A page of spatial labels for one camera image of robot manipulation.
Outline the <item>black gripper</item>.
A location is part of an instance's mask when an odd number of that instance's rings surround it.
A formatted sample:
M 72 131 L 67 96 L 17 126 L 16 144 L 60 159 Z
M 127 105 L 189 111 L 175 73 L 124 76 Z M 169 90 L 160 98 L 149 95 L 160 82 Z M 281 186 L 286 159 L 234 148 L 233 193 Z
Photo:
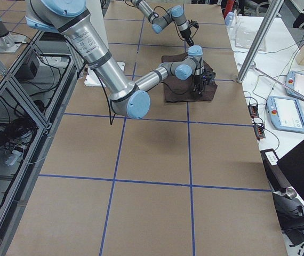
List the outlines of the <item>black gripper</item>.
M 191 30 L 190 30 L 190 28 L 186 28 L 185 30 L 182 30 L 181 31 L 181 36 L 187 42 L 187 44 L 189 46 L 194 45 L 194 41 L 191 38 Z
M 206 89 L 208 84 L 208 76 L 205 74 L 194 76 L 193 80 L 193 96 L 202 96 L 203 91 Z

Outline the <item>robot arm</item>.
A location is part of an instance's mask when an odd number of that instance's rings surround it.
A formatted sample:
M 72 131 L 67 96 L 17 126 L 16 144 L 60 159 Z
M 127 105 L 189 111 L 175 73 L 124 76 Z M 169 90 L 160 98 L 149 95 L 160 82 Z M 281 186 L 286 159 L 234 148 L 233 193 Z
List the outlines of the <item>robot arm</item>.
M 85 1 L 27 1 L 26 21 L 34 29 L 64 35 L 109 89 L 109 108 L 118 115 L 141 119 L 150 108 L 148 91 L 168 77 L 175 76 L 181 81 L 192 78 L 190 89 L 197 94 L 202 94 L 212 77 L 204 67 L 202 48 L 194 45 L 191 37 L 191 27 L 198 24 L 186 19 L 182 6 L 168 9 L 162 17 L 146 1 L 132 1 L 132 6 L 144 14 L 157 34 L 175 23 L 189 45 L 183 60 L 164 62 L 137 81 L 128 80 L 114 60 L 91 24 L 91 14 Z
M 131 1 L 132 7 L 140 10 L 147 20 L 150 22 L 153 31 L 160 34 L 168 25 L 175 24 L 179 38 L 186 42 L 189 46 L 194 45 L 191 28 L 199 28 L 197 21 L 188 20 L 185 16 L 185 11 L 181 5 L 174 6 L 168 10 L 164 9 L 164 15 L 159 15 L 155 9 L 152 9 L 146 1 Z

